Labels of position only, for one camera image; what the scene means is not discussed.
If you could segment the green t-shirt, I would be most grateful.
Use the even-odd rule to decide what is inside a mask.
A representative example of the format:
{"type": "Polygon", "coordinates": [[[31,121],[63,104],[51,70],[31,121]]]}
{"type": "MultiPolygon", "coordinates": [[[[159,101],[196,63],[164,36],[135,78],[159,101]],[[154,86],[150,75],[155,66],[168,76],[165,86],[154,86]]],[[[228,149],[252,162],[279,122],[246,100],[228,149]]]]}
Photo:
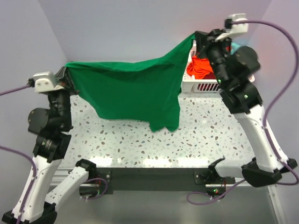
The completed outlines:
{"type": "Polygon", "coordinates": [[[179,126],[178,96],[193,45],[189,35],[166,55],[136,62],[69,62],[79,96],[109,120],[149,123],[153,132],[179,126]]]}

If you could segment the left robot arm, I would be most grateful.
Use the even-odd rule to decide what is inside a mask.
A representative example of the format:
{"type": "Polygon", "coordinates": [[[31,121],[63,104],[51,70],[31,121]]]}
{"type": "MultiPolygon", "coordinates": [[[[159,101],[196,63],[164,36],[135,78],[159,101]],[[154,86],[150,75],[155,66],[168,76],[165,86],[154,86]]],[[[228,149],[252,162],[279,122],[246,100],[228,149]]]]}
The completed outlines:
{"type": "Polygon", "coordinates": [[[79,160],[70,174],[53,190],[50,185],[65,157],[73,128],[71,121],[72,95],[77,95],[66,67],[56,74],[40,72],[28,80],[36,93],[48,97],[49,108],[33,109],[28,115],[28,131],[37,136],[33,157],[26,157],[32,164],[23,193],[15,207],[6,212],[6,224],[52,224],[61,205],[84,182],[96,180],[96,164],[79,160]]]}

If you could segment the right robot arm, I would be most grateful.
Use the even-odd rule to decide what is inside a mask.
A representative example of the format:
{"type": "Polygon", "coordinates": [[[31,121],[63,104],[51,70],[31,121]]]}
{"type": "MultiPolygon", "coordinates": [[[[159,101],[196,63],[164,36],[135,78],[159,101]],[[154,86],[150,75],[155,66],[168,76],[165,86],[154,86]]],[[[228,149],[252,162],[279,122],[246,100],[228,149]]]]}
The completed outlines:
{"type": "Polygon", "coordinates": [[[260,69],[257,53],[248,46],[241,46],[231,54],[231,38],[217,40],[223,33],[220,29],[209,33],[196,31],[196,55],[209,60],[222,101],[243,128],[254,158],[248,163],[218,159],[209,165],[208,178],[213,183],[225,177],[243,178],[253,187],[279,184],[282,174],[298,164],[278,148],[276,140],[268,139],[273,133],[264,117],[263,101],[249,81],[249,76],[260,69]]]}

